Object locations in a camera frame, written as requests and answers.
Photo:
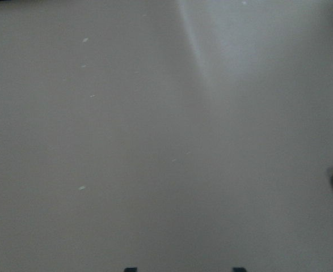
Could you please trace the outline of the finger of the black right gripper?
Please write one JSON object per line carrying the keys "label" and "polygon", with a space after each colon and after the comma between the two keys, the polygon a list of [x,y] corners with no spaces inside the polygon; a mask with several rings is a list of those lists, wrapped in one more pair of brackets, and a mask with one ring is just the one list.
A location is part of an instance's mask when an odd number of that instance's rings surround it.
{"label": "finger of the black right gripper", "polygon": [[234,267],[232,268],[232,272],[246,272],[246,269],[243,267]]}

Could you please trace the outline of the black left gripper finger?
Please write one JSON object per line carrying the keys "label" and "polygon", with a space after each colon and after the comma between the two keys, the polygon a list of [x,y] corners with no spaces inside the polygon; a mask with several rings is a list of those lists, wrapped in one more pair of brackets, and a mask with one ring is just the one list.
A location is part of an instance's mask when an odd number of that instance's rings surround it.
{"label": "black left gripper finger", "polygon": [[137,272],[137,267],[126,267],[124,272]]}

